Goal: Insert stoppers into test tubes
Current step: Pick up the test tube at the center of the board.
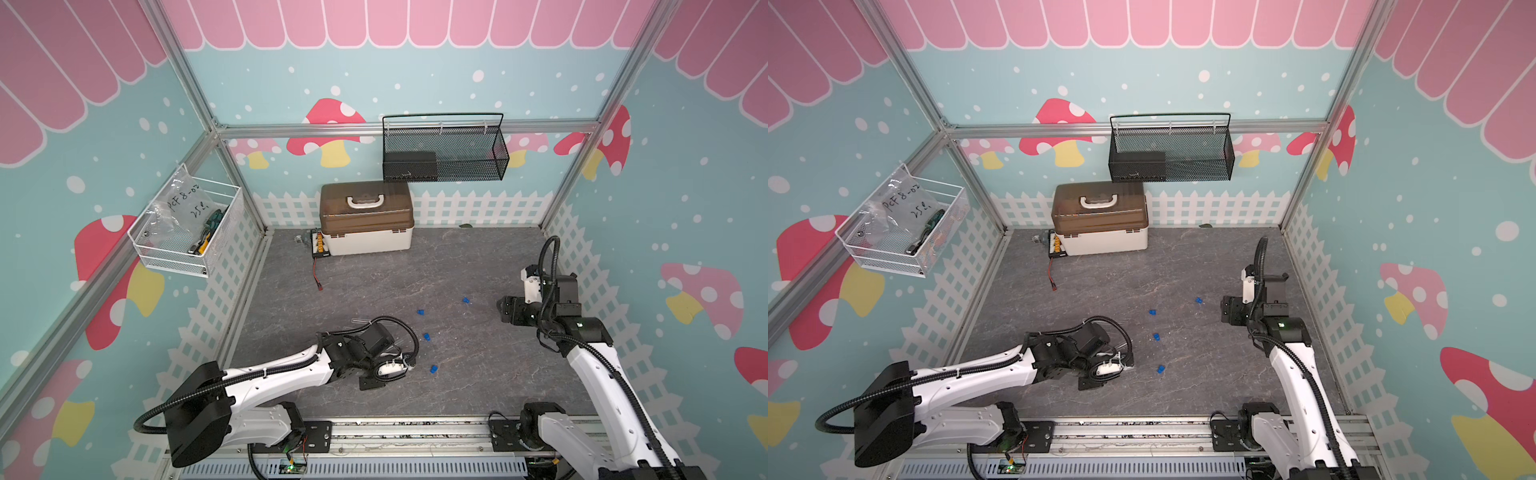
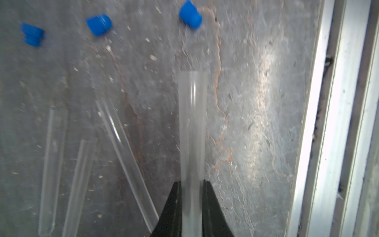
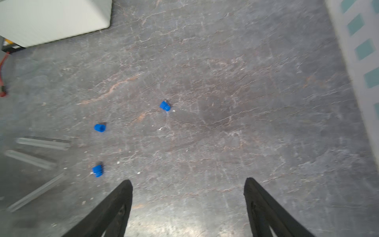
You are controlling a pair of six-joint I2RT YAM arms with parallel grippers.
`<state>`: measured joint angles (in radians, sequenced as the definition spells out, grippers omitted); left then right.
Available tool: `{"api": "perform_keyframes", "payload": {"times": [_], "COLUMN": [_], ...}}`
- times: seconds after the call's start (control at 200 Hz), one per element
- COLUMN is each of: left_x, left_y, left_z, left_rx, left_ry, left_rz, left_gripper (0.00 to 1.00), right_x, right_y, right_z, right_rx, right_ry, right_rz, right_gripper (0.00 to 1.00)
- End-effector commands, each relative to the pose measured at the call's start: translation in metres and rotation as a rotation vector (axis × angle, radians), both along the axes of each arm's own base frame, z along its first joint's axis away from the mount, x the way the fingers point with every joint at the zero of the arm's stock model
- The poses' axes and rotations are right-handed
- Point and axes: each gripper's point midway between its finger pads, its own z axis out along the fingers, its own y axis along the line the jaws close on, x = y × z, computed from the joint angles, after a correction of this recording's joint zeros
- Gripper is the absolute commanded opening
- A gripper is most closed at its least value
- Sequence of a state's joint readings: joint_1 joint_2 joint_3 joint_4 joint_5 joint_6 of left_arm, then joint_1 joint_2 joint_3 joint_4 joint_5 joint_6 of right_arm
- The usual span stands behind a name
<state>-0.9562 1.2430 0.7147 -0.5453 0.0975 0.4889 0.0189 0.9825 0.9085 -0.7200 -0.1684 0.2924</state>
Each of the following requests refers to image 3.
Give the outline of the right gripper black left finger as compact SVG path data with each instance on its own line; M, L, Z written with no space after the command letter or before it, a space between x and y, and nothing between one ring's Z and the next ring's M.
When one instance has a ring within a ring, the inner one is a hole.
M122 181L64 237L123 237L133 199L130 180Z

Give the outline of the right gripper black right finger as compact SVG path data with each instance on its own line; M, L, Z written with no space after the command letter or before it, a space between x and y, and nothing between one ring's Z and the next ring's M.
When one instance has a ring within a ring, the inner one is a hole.
M254 237L312 237L254 178L244 185L247 213Z

